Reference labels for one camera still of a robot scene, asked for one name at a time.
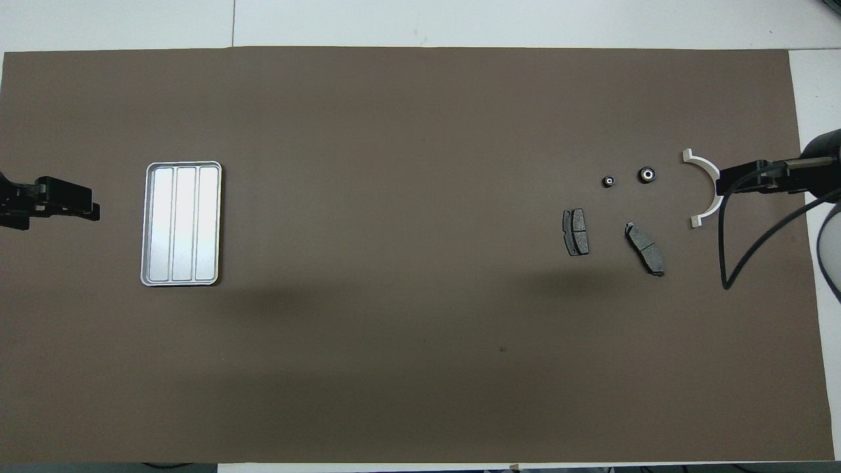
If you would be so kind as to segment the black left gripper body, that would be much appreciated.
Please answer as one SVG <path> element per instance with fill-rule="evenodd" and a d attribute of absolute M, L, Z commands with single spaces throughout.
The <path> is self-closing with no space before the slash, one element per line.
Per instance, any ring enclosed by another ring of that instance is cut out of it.
<path fill-rule="evenodd" d="M 1 227 L 26 231 L 33 217 L 66 215 L 63 207 L 42 197 L 40 185 L 19 185 L 1 173 Z"/>

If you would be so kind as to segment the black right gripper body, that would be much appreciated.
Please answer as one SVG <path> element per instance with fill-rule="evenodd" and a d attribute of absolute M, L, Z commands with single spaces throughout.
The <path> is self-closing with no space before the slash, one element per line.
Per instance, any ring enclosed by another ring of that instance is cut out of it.
<path fill-rule="evenodd" d="M 769 160 L 756 160 L 733 166 L 733 185 L 745 175 L 764 169 L 763 173 L 749 177 L 744 183 L 736 187 L 735 192 L 759 192 L 760 194 L 773 194 L 773 192 L 807 192 L 808 185 L 802 179 L 803 173 L 800 170 L 790 170 L 787 167 L 773 169 L 776 162 Z"/>

